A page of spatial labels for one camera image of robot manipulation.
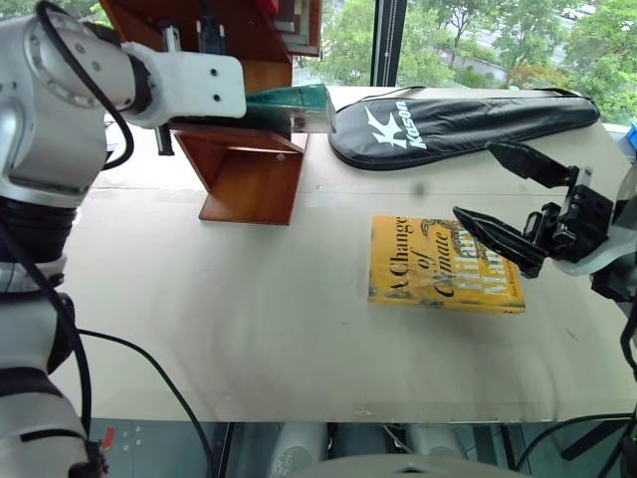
window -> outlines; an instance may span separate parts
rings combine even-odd
[[[637,120],[637,3],[409,0],[397,86],[559,88]]]
[[[35,3],[0,0],[0,19]],[[106,19],[98,0],[57,3]],[[375,4],[323,0],[320,58],[295,57],[294,84],[369,85]],[[560,88],[627,124],[637,120],[636,0],[407,0],[395,86]]]
[[[0,20],[33,13],[38,0],[0,0]],[[105,20],[99,0],[57,0],[55,4],[75,17],[93,21]]]
[[[294,84],[369,86],[373,0],[323,0],[320,58],[295,57]]]

white robotic arm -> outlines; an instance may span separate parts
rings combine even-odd
[[[53,288],[75,210],[105,168],[105,108],[123,126],[118,112],[143,127],[239,118],[243,72],[227,56],[120,48],[46,2],[37,12],[0,23],[0,473],[97,478],[88,364],[72,302]],[[71,350],[82,422],[48,379]]]

wooden shelf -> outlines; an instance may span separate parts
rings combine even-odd
[[[183,50],[198,50],[195,1],[101,0],[125,41],[162,50],[160,28],[169,22]],[[209,1],[224,25],[226,51],[243,66],[246,93],[288,87],[292,62],[271,18],[255,0]],[[172,124],[179,144],[208,191],[200,219],[289,224],[303,148],[269,131]]]

table surface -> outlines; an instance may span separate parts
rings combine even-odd
[[[337,108],[375,93],[331,89]],[[420,96],[541,95],[424,90]],[[564,190],[486,152],[391,172],[340,162],[309,139],[290,226],[200,222],[205,192],[184,155],[136,129],[132,160],[101,174],[66,252],[77,321],[151,352],[202,420],[536,421],[634,405],[619,309],[547,261],[527,311],[489,315],[367,302],[378,214],[451,218],[460,205],[522,227]],[[530,141],[590,165],[614,199],[628,162],[601,124]],[[85,340],[94,415],[186,419],[136,353]],[[79,405],[73,360],[54,381]]]

floor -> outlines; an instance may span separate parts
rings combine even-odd
[[[516,458],[549,424],[511,425],[510,436]],[[107,452],[111,478],[204,477],[206,464],[197,436],[188,422],[95,419],[93,439],[114,428],[114,442]],[[592,428],[576,424],[549,437],[536,449],[526,473],[534,477],[595,477],[617,442],[616,432],[594,449],[572,462],[559,457],[560,450]],[[205,424],[212,439],[214,423]],[[505,441],[500,425],[457,425],[460,439],[470,460],[507,468]],[[278,423],[238,423],[233,435],[227,478],[265,477],[279,431]],[[386,440],[380,425],[340,424],[334,439],[334,457],[384,453]],[[618,477],[615,466],[609,477]]]

